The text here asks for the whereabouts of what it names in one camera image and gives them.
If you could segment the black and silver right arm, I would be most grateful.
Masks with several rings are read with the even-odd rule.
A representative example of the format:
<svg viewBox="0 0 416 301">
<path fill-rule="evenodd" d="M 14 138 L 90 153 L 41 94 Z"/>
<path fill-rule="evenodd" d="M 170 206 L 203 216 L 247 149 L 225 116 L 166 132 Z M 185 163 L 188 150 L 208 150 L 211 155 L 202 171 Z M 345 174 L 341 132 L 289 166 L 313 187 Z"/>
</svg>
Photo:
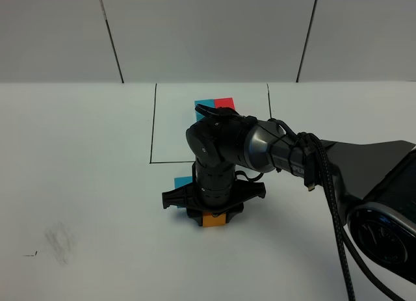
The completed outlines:
<svg viewBox="0 0 416 301">
<path fill-rule="evenodd" d="M 259 174 L 286 171 L 313 190 L 333 181 L 340 225 L 373 262 L 415 281 L 415 145 L 396 140 L 351 144 L 315 140 L 276 119 L 242 116 L 229 107 L 196 106 L 201 119 L 186 132 L 195 156 L 192 181 L 162 194 L 164 207 L 184 207 L 190 218 L 204 213 L 232 218 L 265 185 L 237 166 Z"/>
</svg>

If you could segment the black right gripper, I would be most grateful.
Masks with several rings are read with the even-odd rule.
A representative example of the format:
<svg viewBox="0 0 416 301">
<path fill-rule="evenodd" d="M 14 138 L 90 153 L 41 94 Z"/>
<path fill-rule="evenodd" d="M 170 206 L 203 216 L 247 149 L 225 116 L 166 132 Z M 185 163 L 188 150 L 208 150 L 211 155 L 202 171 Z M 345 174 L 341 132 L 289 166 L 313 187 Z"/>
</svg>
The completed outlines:
<svg viewBox="0 0 416 301">
<path fill-rule="evenodd" d="M 187 216 L 199 227 L 203 226 L 203 212 L 226 213 L 226 223 L 244 211 L 244 202 L 266 194 L 262 182 L 237 179 L 235 165 L 223 162 L 207 166 L 199 161 L 192 165 L 192 182 L 178 189 L 162 193 L 162 206 L 187 209 Z"/>
</svg>

